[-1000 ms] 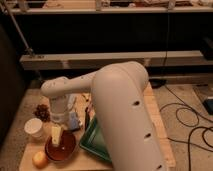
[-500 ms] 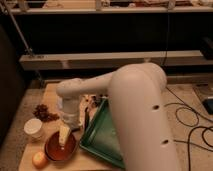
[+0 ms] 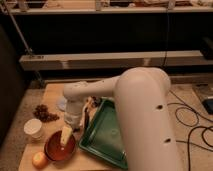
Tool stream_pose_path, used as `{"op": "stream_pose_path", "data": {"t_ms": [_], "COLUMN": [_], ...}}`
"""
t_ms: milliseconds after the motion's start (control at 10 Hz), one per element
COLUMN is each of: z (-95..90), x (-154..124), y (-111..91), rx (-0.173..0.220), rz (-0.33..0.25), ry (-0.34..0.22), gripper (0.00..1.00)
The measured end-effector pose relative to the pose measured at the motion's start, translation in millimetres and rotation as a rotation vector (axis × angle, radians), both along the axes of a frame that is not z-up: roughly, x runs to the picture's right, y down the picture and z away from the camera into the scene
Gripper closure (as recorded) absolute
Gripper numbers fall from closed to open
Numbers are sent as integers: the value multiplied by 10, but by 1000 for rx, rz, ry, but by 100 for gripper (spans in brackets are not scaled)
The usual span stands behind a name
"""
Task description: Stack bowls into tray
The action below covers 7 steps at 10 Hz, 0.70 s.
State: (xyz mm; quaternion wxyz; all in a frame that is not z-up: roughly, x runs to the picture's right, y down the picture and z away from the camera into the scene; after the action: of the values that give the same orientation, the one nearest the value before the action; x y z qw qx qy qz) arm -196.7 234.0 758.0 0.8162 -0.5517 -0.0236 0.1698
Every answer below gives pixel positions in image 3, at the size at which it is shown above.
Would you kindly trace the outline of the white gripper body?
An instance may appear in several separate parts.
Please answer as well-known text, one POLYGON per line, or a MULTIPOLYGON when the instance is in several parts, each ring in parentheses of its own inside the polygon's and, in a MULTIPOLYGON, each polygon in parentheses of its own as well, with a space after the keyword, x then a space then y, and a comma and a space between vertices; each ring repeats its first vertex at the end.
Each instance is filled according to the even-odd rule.
POLYGON ((79 125, 82 118, 83 103, 68 100, 66 103, 64 120, 69 125, 79 125))

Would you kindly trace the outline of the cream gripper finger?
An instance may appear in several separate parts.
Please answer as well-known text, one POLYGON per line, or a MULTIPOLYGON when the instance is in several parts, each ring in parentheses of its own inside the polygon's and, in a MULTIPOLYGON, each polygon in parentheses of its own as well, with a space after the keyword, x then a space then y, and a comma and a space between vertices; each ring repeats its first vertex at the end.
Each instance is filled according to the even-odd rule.
POLYGON ((71 137, 73 130, 70 126, 64 126, 62 128, 60 144, 62 147, 65 147, 68 143, 69 138, 71 137))

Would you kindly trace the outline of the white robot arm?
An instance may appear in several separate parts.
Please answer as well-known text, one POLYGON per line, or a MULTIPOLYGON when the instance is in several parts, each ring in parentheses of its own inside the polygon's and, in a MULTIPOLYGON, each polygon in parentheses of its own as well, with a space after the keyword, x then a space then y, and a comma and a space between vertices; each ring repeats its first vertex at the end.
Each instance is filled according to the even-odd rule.
POLYGON ((136 67, 97 82, 64 86, 65 118, 77 127, 88 96, 113 97, 129 171, 183 171, 166 95, 171 87, 160 68, 136 67))

